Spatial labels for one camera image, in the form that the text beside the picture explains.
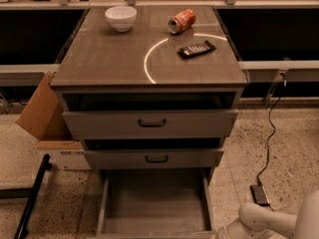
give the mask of white bowl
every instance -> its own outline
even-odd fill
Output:
[[[129,31],[137,19],[137,10],[130,6],[116,6],[106,11],[108,22],[119,32]]]

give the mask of power adapter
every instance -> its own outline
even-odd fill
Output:
[[[250,185],[250,190],[253,196],[253,200],[260,206],[269,206],[270,201],[267,196],[266,190],[262,185]]]

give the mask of countertop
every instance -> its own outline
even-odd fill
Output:
[[[136,6],[134,27],[114,30],[107,8],[91,8],[51,87],[98,86],[243,86],[242,73],[210,6],[189,6],[196,14],[191,28],[173,35],[167,26],[184,6]],[[176,51],[208,40],[216,50],[183,59]]]

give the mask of drawer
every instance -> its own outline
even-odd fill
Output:
[[[223,154],[217,149],[87,150],[91,169],[216,167]]]
[[[211,238],[212,211],[200,168],[111,170],[97,238]]]
[[[64,112],[76,139],[229,136],[237,110]]]

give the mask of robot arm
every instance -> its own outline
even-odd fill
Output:
[[[269,211],[253,203],[239,208],[239,218],[217,232],[218,239],[267,239],[274,232],[294,239],[319,238],[319,191],[302,203],[298,217]]]

